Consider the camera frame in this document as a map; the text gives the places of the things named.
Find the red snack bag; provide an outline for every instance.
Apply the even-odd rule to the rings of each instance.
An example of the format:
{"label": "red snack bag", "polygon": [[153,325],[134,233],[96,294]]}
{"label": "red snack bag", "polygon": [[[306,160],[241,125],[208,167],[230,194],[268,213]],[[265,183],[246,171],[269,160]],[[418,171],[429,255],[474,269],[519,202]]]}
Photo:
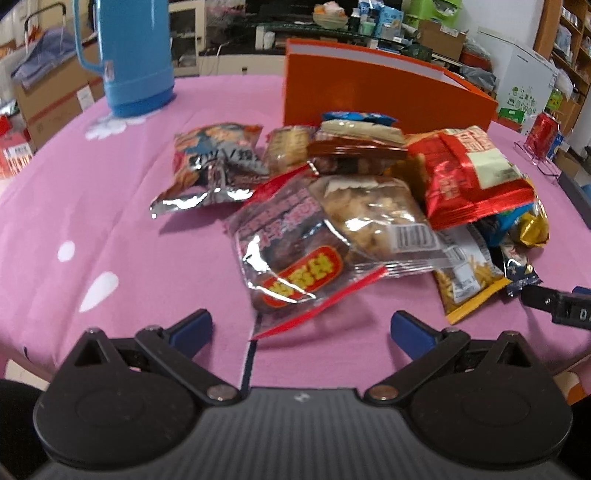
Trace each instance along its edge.
{"label": "red snack bag", "polygon": [[[311,192],[315,181],[309,174],[271,180],[228,222],[252,305],[262,314],[253,340],[290,330],[387,274],[333,227]],[[375,268],[358,271],[360,255]]]}
{"label": "red snack bag", "polygon": [[442,130],[408,145],[427,172],[427,218],[434,230],[475,222],[532,203],[532,186],[479,127]]}

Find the metal bolt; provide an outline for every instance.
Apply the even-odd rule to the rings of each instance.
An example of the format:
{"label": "metal bolt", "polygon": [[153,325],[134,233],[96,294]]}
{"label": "metal bolt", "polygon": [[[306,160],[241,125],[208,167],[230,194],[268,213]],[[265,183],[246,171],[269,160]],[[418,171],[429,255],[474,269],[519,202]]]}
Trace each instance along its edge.
{"label": "metal bolt", "polygon": [[226,401],[236,398],[238,390],[231,385],[214,385],[207,389],[207,396],[212,400]]}
{"label": "metal bolt", "polygon": [[391,385],[376,385],[369,389],[369,396],[378,401],[393,400],[398,396],[398,390]]}

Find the packaged food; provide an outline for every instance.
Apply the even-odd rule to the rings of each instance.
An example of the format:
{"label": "packaged food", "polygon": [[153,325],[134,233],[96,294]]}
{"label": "packaged food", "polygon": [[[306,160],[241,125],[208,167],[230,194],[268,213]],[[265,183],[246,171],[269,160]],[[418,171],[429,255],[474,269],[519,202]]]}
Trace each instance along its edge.
{"label": "packaged food", "polygon": [[401,180],[369,176],[322,177],[310,186],[330,223],[360,251],[349,259],[359,271],[381,262],[388,276],[446,268],[466,260],[442,248],[410,189]]}
{"label": "packaged food", "polygon": [[531,210],[533,203],[478,220],[476,226],[489,247],[498,247],[520,217]]}
{"label": "packaged food", "polygon": [[395,118],[381,113],[362,112],[326,112],[322,114],[322,120],[353,120],[356,122],[367,122],[370,124],[385,125],[391,127],[397,122]]}
{"label": "packaged food", "polygon": [[252,305],[262,314],[253,339],[300,325],[387,273],[377,262],[364,272],[355,268],[352,258],[363,252],[327,218],[310,191],[314,180],[277,177],[228,222]]}
{"label": "packaged food", "polygon": [[371,140],[333,137],[309,143],[307,155],[321,175],[381,175],[397,161],[405,160],[407,151]]}
{"label": "packaged food", "polygon": [[510,297],[519,295],[523,287],[527,285],[539,285],[542,283],[533,265],[525,253],[527,247],[516,245],[507,235],[501,244],[491,249],[493,263],[499,267],[511,283],[507,285],[506,292]]}
{"label": "packaged food", "polygon": [[531,209],[521,215],[510,233],[515,242],[526,247],[544,247],[550,241],[550,223],[539,197],[536,196]]}
{"label": "packaged food", "polygon": [[370,140],[383,140],[398,145],[404,144],[404,135],[399,128],[354,120],[327,120],[321,124],[322,131],[333,135],[345,135]]}
{"label": "packaged food", "polygon": [[435,230],[532,203],[533,187],[480,127],[451,129],[413,139],[407,149],[424,162],[427,218]]}
{"label": "packaged food", "polygon": [[205,156],[206,160],[219,155],[230,160],[253,157],[261,132],[260,125],[218,124],[178,134],[174,138],[174,173],[196,156]]}
{"label": "packaged food", "polygon": [[485,241],[473,225],[442,230],[439,239],[461,250],[466,262],[454,268],[435,271],[439,293],[448,321],[455,325],[505,288],[511,280],[492,262]]}
{"label": "packaged food", "polygon": [[177,136],[173,184],[152,202],[152,217],[250,198],[269,178],[254,151],[261,130],[260,125],[220,124]]}
{"label": "packaged food", "polygon": [[277,128],[268,136],[263,162],[272,176],[281,175],[301,167],[308,160],[306,147],[314,138],[316,129],[303,125]]}

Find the pink tablecloth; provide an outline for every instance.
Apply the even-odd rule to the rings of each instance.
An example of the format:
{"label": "pink tablecloth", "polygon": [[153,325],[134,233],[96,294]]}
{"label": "pink tablecloth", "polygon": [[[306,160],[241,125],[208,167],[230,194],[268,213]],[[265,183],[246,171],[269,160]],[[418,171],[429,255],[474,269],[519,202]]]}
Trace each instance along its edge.
{"label": "pink tablecloth", "polygon": [[[221,121],[281,122],[280,77],[179,80],[177,99],[133,121],[96,121],[105,102],[49,142],[0,197],[0,345],[54,371],[80,334],[100,326],[131,336],[204,307],[216,331],[198,361],[239,384],[254,322],[223,218],[232,207],[152,220],[148,205],[171,178],[176,132]],[[549,287],[591,286],[591,233],[562,190],[514,153],[518,135],[496,124],[497,146],[534,179],[551,241],[532,257]],[[254,385],[364,389],[405,365],[388,336],[405,309],[447,325],[431,275],[383,280],[308,324],[259,342]],[[513,301],[490,301],[460,326],[474,338],[522,332],[551,369],[591,351],[591,334],[553,325]]]}

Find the chip bag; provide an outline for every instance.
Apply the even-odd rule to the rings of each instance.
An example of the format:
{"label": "chip bag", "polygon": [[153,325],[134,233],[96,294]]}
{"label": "chip bag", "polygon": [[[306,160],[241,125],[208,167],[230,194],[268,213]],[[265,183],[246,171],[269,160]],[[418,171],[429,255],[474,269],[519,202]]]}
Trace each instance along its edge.
{"label": "chip bag", "polygon": [[152,217],[214,203],[241,202],[269,178],[254,146],[260,125],[219,124],[178,135],[174,181],[150,206]]}
{"label": "chip bag", "polygon": [[513,243],[507,235],[497,248],[491,249],[493,263],[503,270],[505,277],[511,283],[507,285],[506,292],[510,297],[516,297],[527,285],[539,285],[542,283],[534,266],[530,263],[525,253],[527,247]]}
{"label": "chip bag", "polygon": [[455,325],[511,283],[491,260],[482,235],[473,225],[443,230],[439,238],[460,249],[467,261],[461,266],[435,271],[448,321]]}
{"label": "chip bag", "polygon": [[511,238],[526,247],[544,247],[550,241],[550,223],[539,197],[532,208],[519,218],[510,230]]}
{"label": "chip bag", "polygon": [[277,177],[229,219],[252,305],[262,314],[253,339],[296,327],[387,273],[377,262],[355,268],[352,259],[363,252],[333,226],[310,192],[314,181]]}
{"label": "chip bag", "polygon": [[532,203],[533,187],[479,127],[444,130],[407,144],[427,173],[427,218],[435,230]]}

